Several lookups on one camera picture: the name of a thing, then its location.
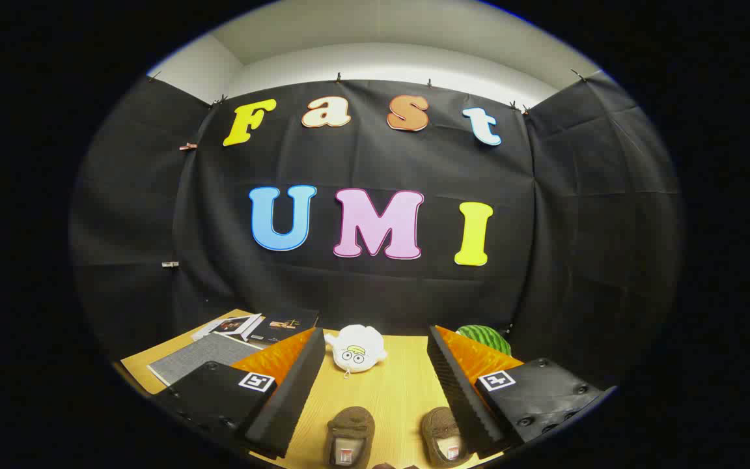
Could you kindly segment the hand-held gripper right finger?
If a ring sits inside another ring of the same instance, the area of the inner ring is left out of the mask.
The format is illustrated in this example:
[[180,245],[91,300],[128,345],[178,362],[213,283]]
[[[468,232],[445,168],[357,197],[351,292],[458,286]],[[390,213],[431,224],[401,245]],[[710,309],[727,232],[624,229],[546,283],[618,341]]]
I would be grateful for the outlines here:
[[519,453],[566,430],[612,397],[556,360],[521,362],[440,326],[426,353],[469,452]]

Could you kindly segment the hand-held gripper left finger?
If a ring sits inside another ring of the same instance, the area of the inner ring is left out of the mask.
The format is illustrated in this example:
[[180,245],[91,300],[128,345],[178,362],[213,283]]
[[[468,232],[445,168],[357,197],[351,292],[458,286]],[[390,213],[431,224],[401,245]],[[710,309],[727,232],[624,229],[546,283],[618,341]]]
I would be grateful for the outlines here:
[[238,362],[205,360],[154,404],[229,451],[285,457],[324,354],[324,330],[310,328]]

